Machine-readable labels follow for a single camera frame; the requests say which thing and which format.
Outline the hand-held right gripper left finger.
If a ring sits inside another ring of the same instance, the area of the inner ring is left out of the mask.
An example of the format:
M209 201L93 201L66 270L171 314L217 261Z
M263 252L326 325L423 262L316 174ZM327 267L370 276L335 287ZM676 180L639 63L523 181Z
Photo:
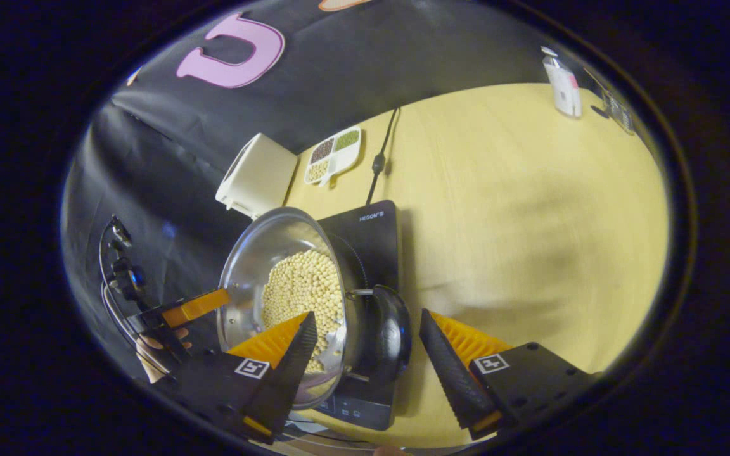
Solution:
M190 358L157 381L156 391L222 432L272 444L317 338L315 312L304 312L228 352Z

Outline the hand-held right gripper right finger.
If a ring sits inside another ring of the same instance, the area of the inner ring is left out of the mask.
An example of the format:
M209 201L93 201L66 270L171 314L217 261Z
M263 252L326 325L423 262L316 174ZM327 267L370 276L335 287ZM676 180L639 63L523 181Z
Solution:
M474 440L527 432L582 401L598 378L535 341L510 346L426 309L419 336L459 426Z

